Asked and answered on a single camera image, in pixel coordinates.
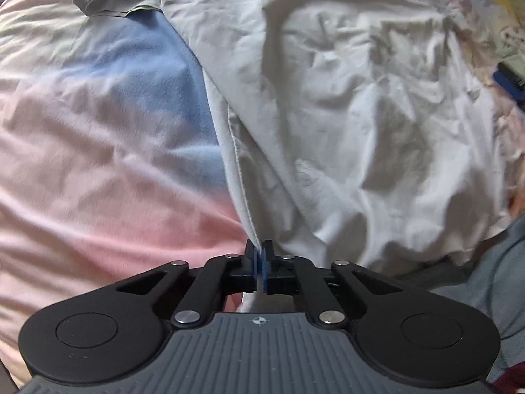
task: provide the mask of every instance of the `bed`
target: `bed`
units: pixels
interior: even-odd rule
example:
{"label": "bed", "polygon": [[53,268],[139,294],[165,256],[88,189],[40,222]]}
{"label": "bed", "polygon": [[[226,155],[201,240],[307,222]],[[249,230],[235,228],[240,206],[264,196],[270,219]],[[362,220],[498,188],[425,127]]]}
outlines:
{"label": "bed", "polygon": [[[359,41],[363,24],[345,24],[347,0],[2,3],[0,358],[17,384],[29,378],[17,349],[29,315],[170,260],[201,266],[242,253],[247,237],[273,238],[318,266],[345,258],[404,274],[443,258],[471,261],[521,213],[523,115],[491,80],[498,52],[519,51],[506,37],[519,31],[509,6],[352,4],[363,1],[360,10],[379,19],[365,16],[367,31],[395,51],[375,54]],[[297,27],[306,24],[311,31]],[[407,36],[415,59],[403,53]],[[387,76],[375,57],[389,60]],[[363,72],[380,76],[375,89]],[[422,76],[421,97],[408,78]],[[521,225],[504,232],[521,239]],[[472,292],[502,248],[484,254],[477,278],[437,291],[482,308]],[[514,349],[492,382],[524,360],[520,336],[508,338]]]}

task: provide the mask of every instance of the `clamp jaw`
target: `clamp jaw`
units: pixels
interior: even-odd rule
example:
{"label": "clamp jaw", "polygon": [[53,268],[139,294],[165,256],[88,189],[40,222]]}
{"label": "clamp jaw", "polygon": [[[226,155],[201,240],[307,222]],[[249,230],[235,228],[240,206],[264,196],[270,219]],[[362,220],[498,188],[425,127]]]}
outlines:
{"label": "clamp jaw", "polygon": [[[296,312],[224,313],[228,295]],[[22,394],[490,393],[499,333],[478,310],[344,260],[261,252],[174,261],[44,308],[19,337]]]}

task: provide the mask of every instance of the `crosshair logo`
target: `crosshair logo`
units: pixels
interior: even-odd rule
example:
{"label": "crosshair logo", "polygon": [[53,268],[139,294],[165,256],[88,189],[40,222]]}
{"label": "crosshair logo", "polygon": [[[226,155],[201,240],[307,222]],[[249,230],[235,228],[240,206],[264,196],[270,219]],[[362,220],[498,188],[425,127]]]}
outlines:
{"label": "crosshair logo", "polygon": [[262,326],[264,323],[266,323],[268,320],[264,317],[255,317],[253,320],[252,320],[252,323],[253,324],[256,324],[257,326]]}

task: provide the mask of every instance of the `white sheet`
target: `white sheet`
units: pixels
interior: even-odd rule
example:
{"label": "white sheet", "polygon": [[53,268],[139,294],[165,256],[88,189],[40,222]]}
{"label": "white sheet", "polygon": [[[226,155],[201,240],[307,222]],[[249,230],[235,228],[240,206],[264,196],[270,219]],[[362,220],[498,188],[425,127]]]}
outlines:
{"label": "white sheet", "polygon": [[76,0],[161,8],[209,75],[230,192],[257,244],[380,270],[507,224],[494,101],[432,0]]}

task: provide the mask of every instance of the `metal rivet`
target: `metal rivet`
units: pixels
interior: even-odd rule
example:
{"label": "metal rivet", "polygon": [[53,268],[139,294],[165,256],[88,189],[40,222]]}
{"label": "metal rivet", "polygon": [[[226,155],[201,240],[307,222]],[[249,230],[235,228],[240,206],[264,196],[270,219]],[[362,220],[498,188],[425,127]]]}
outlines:
{"label": "metal rivet", "polygon": [[345,315],[339,311],[329,309],[319,314],[319,320],[325,324],[337,324],[345,319]]}
{"label": "metal rivet", "polygon": [[200,314],[192,309],[185,309],[175,314],[175,321],[180,324],[195,323],[200,318]]}

